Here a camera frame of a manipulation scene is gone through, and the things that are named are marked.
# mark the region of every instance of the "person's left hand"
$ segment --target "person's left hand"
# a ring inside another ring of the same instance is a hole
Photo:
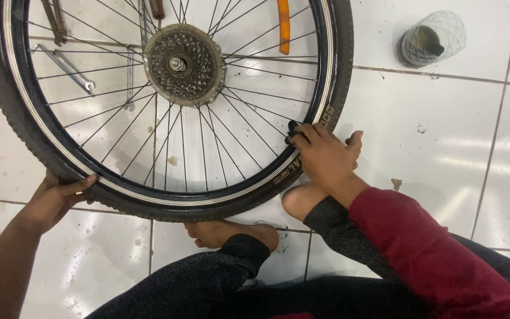
[[[60,186],[56,177],[47,170],[45,179],[16,218],[42,235],[52,229],[75,204],[86,201],[86,196],[78,192],[85,191],[96,181],[97,176],[91,175],[70,185]]]

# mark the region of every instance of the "red sleeve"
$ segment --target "red sleeve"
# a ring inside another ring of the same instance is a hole
[[[414,199],[368,188],[350,219],[437,318],[510,318],[510,284]]]

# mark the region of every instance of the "white tile floor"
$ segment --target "white tile floor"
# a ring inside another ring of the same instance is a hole
[[[510,0],[353,0],[352,9],[355,68],[335,133],[365,131],[358,174],[379,188],[401,179],[400,192],[450,231],[510,257]],[[463,18],[468,45],[456,57],[411,72],[396,61],[394,43],[436,10]],[[126,27],[117,26],[122,38]],[[43,176],[0,111],[0,230]],[[151,271],[202,251],[180,224],[107,214],[112,209],[97,203],[76,208],[43,237],[23,318],[82,318]],[[290,218],[278,198],[230,220],[287,228],[259,274],[265,284],[374,276]]]

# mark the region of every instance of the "combination wrench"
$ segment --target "combination wrench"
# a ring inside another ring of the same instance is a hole
[[[74,82],[76,82],[76,84],[78,84],[82,88],[82,90],[88,93],[89,96],[91,97],[94,96],[90,89],[95,89],[96,88],[95,84],[92,81],[86,79],[84,76],[82,76],[80,72],[78,72],[76,68],[72,66],[72,64],[68,62],[67,59],[64,58],[64,56],[60,54],[60,51],[58,50],[48,51],[41,44],[36,44],[32,48],[32,52],[35,53],[37,48],[46,53],[46,55],[54,63],[56,63],[56,65],[58,65],[64,72],[66,72],[66,74],[70,76],[70,78],[73,79]]]
[[[125,110],[133,112],[135,105],[133,104],[133,50],[132,45],[127,46],[127,102],[125,102]]]

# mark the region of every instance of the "hand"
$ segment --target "hand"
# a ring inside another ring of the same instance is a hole
[[[60,186],[50,171],[29,201],[17,214],[24,226],[42,235],[53,228],[75,204],[86,201],[85,191],[95,184],[97,177],[91,175],[70,185]]]
[[[313,182],[330,193],[344,206],[369,185],[354,173],[361,153],[363,131],[354,132],[343,143],[317,123],[303,124],[294,128],[300,133],[289,139],[300,150],[302,168]]]

